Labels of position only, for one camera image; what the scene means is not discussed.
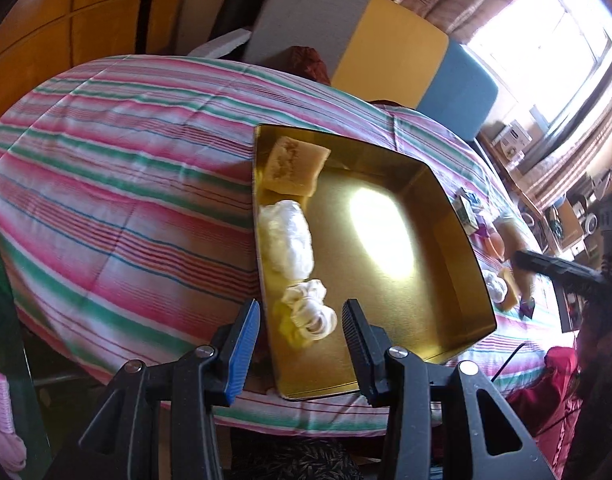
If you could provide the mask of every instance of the window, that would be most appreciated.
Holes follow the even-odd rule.
[[[515,0],[468,46],[547,130],[606,58],[606,12],[600,0]]]

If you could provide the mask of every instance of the tablecloth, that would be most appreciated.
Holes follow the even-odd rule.
[[[406,108],[258,66],[117,56],[41,84],[0,119],[0,251],[19,315],[57,352],[106,383],[131,358],[177,359],[259,297],[251,214],[253,129],[276,123],[366,140],[426,162],[443,189],[516,209],[458,137]],[[532,237],[526,228],[526,236]],[[474,247],[483,269],[500,263]],[[540,279],[534,319],[461,355],[502,392],[529,384],[561,342]],[[382,434],[388,410],[358,394],[308,402],[244,391],[217,421],[277,434]]]

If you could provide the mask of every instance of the black patterned fabric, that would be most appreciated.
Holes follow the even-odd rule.
[[[230,431],[233,480],[360,480],[353,459],[333,438]]]

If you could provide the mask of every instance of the metal rivet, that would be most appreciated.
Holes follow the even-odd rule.
[[[388,353],[395,359],[403,359],[408,355],[408,351],[403,346],[391,346]]]
[[[462,361],[459,363],[459,370],[466,375],[476,375],[479,367],[472,361]]]
[[[143,365],[144,363],[142,363],[139,359],[132,359],[124,365],[124,370],[126,370],[129,374],[136,374],[142,369]]]
[[[201,345],[195,348],[195,355],[202,359],[206,359],[206,357],[210,357],[215,353],[215,349],[210,345]]]

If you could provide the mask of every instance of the gold tray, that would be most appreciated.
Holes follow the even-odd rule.
[[[331,150],[310,198],[262,188],[263,168],[281,136]],[[361,140],[261,124],[256,129],[253,202],[266,325],[279,394],[291,400],[357,389],[343,338],[341,309],[357,298],[369,323],[394,344],[441,363],[492,333],[496,320],[479,265],[446,194],[430,168],[402,153]],[[279,331],[291,285],[260,254],[259,208],[279,200],[300,203],[312,235],[310,278],[327,288],[336,330],[307,348]]]

